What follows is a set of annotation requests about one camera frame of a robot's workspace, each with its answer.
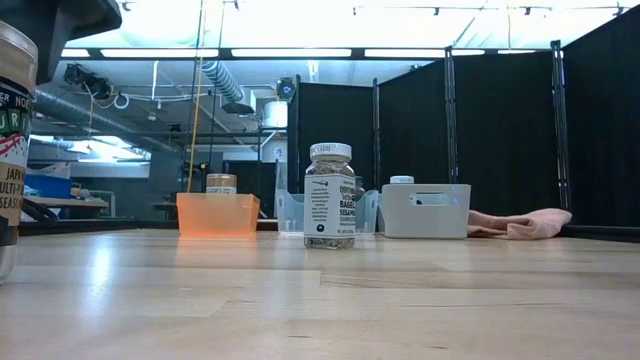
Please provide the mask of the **tan-lid spice jar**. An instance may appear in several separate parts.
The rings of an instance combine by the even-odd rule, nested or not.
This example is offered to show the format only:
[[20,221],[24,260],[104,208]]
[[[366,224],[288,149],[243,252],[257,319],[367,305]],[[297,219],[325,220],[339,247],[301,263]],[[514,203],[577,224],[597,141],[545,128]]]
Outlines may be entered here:
[[17,252],[37,67],[35,43],[0,21],[0,285]]
[[233,174],[211,173],[206,177],[206,193],[236,194],[237,177]]

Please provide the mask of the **black ceiling device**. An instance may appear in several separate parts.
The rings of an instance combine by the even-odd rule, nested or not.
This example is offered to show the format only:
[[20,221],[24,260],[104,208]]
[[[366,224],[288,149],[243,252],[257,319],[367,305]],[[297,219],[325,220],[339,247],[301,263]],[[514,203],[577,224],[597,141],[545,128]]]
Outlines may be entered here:
[[79,64],[68,64],[63,74],[68,85],[80,86],[95,100],[106,100],[112,95],[112,87],[106,78],[97,77]]

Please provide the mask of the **grey ceiling pipe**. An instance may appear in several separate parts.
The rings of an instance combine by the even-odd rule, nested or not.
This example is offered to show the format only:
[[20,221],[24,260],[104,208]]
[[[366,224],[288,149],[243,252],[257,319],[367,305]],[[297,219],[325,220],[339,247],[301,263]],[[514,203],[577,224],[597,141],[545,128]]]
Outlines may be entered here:
[[36,90],[33,109],[57,120],[66,121],[74,125],[91,127],[92,130],[103,132],[117,132],[118,137],[131,138],[142,146],[164,151],[178,152],[175,144],[169,144],[157,138],[142,135],[142,130],[122,118],[115,116],[97,105],[93,109],[89,105],[81,105],[67,100],[65,95],[56,95],[47,90]]

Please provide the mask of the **fluorescent ceiling light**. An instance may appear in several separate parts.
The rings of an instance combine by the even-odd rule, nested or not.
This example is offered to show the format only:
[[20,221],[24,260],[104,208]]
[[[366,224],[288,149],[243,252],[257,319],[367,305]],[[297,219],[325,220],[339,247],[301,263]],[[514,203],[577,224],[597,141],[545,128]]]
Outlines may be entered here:
[[151,153],[135,147],[116,136],[93,136],[89,140],[64,140],[54,136],[32,135],[31,142],[52,146],[57,149],[90,155],[101,162],[134,161],[144,162],[151,159]]

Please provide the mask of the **blue storage bin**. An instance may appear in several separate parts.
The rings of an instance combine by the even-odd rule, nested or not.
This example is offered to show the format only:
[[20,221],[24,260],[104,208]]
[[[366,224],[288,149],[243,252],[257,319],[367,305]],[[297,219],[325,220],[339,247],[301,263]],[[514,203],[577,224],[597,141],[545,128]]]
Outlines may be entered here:
[[71,197],[70,179],[43,174],[27,174],[25,184],[35,190],[39,197],[69,199]]

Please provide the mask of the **wooden background table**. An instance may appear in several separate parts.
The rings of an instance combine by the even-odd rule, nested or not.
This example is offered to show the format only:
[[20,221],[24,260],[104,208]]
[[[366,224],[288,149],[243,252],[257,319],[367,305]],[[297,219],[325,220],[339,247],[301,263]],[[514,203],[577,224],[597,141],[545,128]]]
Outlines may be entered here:
[[83,208],[108,208],[109,203],[103,200],[99,201],[87,201],[78,199],[60,199],[60,198],[46,198],[37,196],[26,196],[26,200],[30,200],[34,203],[52,207],[52,208],[64,208],[64,207],[83,207]]

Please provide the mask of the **white cylinder tank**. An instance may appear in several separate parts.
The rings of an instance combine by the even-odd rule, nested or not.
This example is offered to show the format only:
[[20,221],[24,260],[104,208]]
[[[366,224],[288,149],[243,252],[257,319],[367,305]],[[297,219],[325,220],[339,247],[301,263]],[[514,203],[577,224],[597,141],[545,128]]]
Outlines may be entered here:
[[288,103],[271,101],[264,105],[263,126],[267,128],[286,128],[288,126]]

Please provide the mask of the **orange translucent plastic bin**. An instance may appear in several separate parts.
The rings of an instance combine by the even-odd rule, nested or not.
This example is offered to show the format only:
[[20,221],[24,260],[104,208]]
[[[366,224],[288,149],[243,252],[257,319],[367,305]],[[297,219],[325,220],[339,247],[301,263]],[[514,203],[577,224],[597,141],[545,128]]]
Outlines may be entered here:
[[244,237],[256,232],[260,199],[253,194],[178,193],[182,237]]

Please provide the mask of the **clear plastic bin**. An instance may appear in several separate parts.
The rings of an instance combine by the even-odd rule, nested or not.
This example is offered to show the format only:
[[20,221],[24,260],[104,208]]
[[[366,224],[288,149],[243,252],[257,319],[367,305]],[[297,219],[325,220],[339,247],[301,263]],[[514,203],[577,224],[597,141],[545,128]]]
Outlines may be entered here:
[[[367,191],[356,202],[356,233],[373,234],[377,228],[379,192]],[[302,233],[304,230],[304,195],[290,194],[283,189],[275,191],[275,206],[280,233]]]

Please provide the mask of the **white-lid bagel seasoning jar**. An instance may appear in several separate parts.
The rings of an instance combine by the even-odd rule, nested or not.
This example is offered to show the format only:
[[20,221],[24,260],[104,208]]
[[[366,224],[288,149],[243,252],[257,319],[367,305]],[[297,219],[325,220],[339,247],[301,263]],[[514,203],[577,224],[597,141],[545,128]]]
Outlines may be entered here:
[[304,175],[304,245],[309,249],[342,250],[355,245],[355,172],[352,149],[343,143],[310,147]]

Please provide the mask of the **light grey plastic bin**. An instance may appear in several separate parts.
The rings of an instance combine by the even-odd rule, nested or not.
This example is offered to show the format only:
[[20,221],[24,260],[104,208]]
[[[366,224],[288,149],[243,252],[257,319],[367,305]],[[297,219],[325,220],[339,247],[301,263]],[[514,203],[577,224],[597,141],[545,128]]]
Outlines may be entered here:
[[382,187],[382,234],[399,239],[465,239],[471,186],[387,184]]

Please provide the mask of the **black partition curtain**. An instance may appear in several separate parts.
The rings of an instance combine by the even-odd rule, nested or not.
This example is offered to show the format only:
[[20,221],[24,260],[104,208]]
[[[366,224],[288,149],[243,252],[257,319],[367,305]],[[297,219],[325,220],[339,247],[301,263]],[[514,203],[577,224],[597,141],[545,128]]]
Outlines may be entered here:
[[640,5],[555,50],[438,60],[375,88],[303,83],[289,118],[292,191],[310,146],[337,141],[369,189],[407,174],[467,184],[485,213],[640,227]]

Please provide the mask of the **pink cloth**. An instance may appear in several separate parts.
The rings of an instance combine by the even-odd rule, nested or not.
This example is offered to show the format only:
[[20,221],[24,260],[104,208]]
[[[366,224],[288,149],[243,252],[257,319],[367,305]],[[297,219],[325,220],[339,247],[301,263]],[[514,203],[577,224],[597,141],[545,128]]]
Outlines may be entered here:
[[547,208],[523,215],[494,216],[469,211],[469,238],[497,238],[505,240],[543,240],[558,235],[572,219],[569,211]]

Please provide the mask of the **silver flexible duct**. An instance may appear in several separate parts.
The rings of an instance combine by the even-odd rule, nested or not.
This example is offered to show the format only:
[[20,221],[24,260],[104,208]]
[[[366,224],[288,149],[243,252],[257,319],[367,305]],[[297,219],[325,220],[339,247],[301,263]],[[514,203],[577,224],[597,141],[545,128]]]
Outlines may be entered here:
[[237,103],[243,99],[240,85],[222,62],[206,61],[200,66],[200,71],[228,102]]

